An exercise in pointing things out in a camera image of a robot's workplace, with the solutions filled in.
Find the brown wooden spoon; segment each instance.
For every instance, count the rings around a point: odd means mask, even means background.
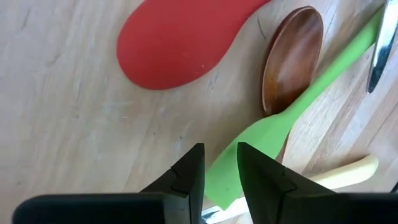
[[[322,46],[323,22],[311,6],[291,12],[276,30],[262,76],[264,116],[289,107],[308,88]],[[287,138],[276,160],[282,163]]]

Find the cream utensil handle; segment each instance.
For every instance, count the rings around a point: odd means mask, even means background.
[[[309,178],[329,189],[337,189],[368,180],[376,171],[379,161],[369,155],[360,161]]]

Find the red silicone spatula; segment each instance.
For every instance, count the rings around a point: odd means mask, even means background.
[[[135,84],[161,90],[211,70],[246,19],[270,0],[145,0],[118,37],[117,57]]]

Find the green spatula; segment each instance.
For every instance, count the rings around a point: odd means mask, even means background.
[[[206,173],[205,194],[223,209],[242,192],[236,158],[238,142],[246,142],[271,158],[278,155],[288,132],[311,103],[376,41],[382,10],[373,16],[320,78],[285,111],[263,118],[236,137]]]

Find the wooden surface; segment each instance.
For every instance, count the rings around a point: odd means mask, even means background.
[[[325,24],[319,71],[382,1],[274,0],[242,27],[222,61],[168,91],[129,82],[116,37],[141,1],[0,2],[0,223],[38,194],[137,192],[196,142],[209,166],[261,117],[259,80],[276,27],[311,5]],[[294,126],[284,164],[317,174],[373,154],[376,175],[341,190],[387,192],[398,181],[398,51],[372,95],[371,51],[322,94]],[[249,215],[225,223],[250,223]]]

